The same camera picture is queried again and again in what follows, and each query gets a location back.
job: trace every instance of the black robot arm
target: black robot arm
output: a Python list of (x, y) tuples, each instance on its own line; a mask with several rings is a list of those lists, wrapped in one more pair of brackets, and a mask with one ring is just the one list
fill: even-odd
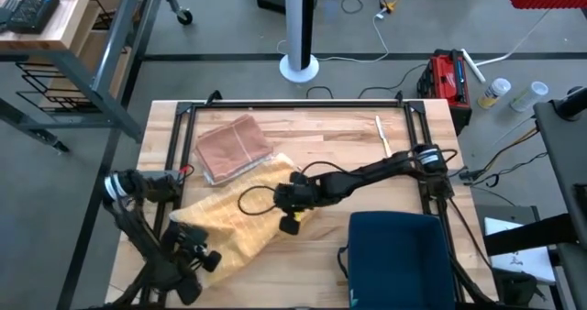
[(425, 182), (433, 198), (447, 199), (453, 192), (442, 152), (437, 145), (418, 145), (414, 150), (395, 152), (391, 158), (351, 172), (326, 172), (313, 177), (293, 172), (291, 183), (279, 183), (273, 196), (275, 206), (286, 214), (280, 222), (280, 230), (296, 235), (299, 230), (297, 213), (335, 205), (360, 187), (399, 175)]
[(207, 233), (203, 229), (171, 223), (160, 241), (145, 220), (145, 199), (156, 203), (172, 202), (179, 196), (179, 186), (167, 173), (152, 178), (127, 170), (113, 172), (105, 178), (103, 206), (146, 262), (135, 281), (114, 304), (130, 304), (142, 288), (176, 290), (184, 304), (191, 304), (202, 291), (194, 265), (213, 271), (220, 262), (219, 253), (207, 252)]

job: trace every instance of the gray floor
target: gray floor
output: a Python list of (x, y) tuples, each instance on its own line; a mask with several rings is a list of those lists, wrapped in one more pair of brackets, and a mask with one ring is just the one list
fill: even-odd
[[(194, 13), (194, 25), (181, 28), (163, 2), (149, 53), (274, 53), (285, 37), (284, 18), (260, 10), (255, 0), (180, 0)], [(315, 52), (381, 52), (371, 18), (378, 10), (376, 0), (363, 0), (364, 9), (343, 14), (338, 0), (319, 0), (316, 9)], [(475, 52), (509, 50), (543, 12), (515, 10), (508, 0), (401, 0), (393, 15), (379, 22), (392, 52), (431, 52), (434, 49), (466, 48)], [(520, 51), (585, 51), (587, 20), (579, 10), (551, 11)], [(150, 101), (156, 99), (201, 99), (221, 90), (225, 98), (304, 98), (311, 85), (325, 85), (336, 98), (356, 97), (360, 89), (396, 84), (411, 67), (423, 61), (353, 63), (329, 61), (310, 83), (293, 85), (278, 73), (275, 62), (149, 62), (138, 77), (129, 112), (144, 125)], [(587, 61), (505, 61), (482, 68), (487, 79), (505, 77), (513, 91), (497, 107), (483, 111), (473, 107), (473, 120), (460, 136), (467, 164), (481, 167), (502, 146), (531, 128), (531, 123), (493, 143), (531, 113), (515, 114), (506, 104), (531, 81), (549, 85), (549, 98), (563, 96), (568, 89), (584, 84)], [(410, 74), (402, 90), (415, 95), (420, 72)], [(21, 109), (46, 117), (23, 103), (16, 90), (27, 90), (11, 64), (0, 65), (3, 98)], [(471, 97), (484, 86), (470, 73)], [(324, 93), (312, 93), (326, 98)], [(370, 93), (366, 97), (391, 97)], [(5, 124), (0, 124), (2, 166), (0, 178), (0, 304), (14, 309), (53, 307), (69, 265), (83, 220), (92, 181), (105, 146), (107, 131), (56, 132), (72, 154), (58, 156)], [(539, 137), (507, 152), (495, 169), (525, 161), (540, 151)], [(120, 140), (115, 168), (133, 167), (138, 145)], [(544, 217), (565, 211), (548, 159), (538, 160), (506, 178), (494, 189), (519, 205), (537, 205)], [(477, 204), (504, 205), (499, 198), (473, 191)], [(117, 232), (112, 218), (101, 211), (74, 308), (97, 305), (104, 300), (115, 256)]]

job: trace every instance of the yellow towel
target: yellow towel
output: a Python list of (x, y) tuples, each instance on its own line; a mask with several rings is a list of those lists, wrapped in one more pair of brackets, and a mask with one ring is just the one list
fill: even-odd
[[(214, 272), (198, 269), (198, 278), (204, 288), (209, 287), (247, 265), (273, 237), (279, 233), (279, 221), (284, 213), (273, 209), (261, 216), (247, 216), (238, 210), (238, 197), (255, 185), (272, 188), (277, 183), (288, 183), (294, 164), (284, 154), (278, 154), (253, 170), (189, 207), (170, 213), (170, 219), (205, 229), (209, 236), (208, 249), (222, 254), (222, 260)], [(242, 198), (243, 209), (260, 212), (273, 205), (273, 192), (266, 189), (252, 190)], [(302, 215), (302, 223), (310, 212)]]

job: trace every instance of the white stick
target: white stick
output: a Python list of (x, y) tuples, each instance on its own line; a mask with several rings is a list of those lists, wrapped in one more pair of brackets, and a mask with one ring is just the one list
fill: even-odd
[(460, 49), (460, 50), (462, 50), (462, 56), (465, 58), (465, 61), (467, 62), (469, 67), (471, 67), (471, 69), (475, 73), (475, 76), (477, 76), (477, 79), (479, 79), (479, 82), (485, 83), (485, 77), (483, 76), (483, 74), (481, 73), (479, 68), (477, 68), (477, 66), (475, 65), (475, 62), (473, 62), (473, 59), (471, 59), (471, 56), (469, 55), (469, 53), (467, 53), (467, 51), (465, 49)]

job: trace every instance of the white pole base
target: white pole base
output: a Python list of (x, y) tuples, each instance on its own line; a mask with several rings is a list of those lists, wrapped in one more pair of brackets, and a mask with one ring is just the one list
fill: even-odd
[(312, 81), (318, 74), (320, 65), (318, 60), (313, 55), (310, 56), (310, 64), (301, 71), (295, 71), (291, 68), (287, 55), (283, 56), (279, 62), (279, 71), (282, 72), (283, 77), (293, 83), (306, 83)]

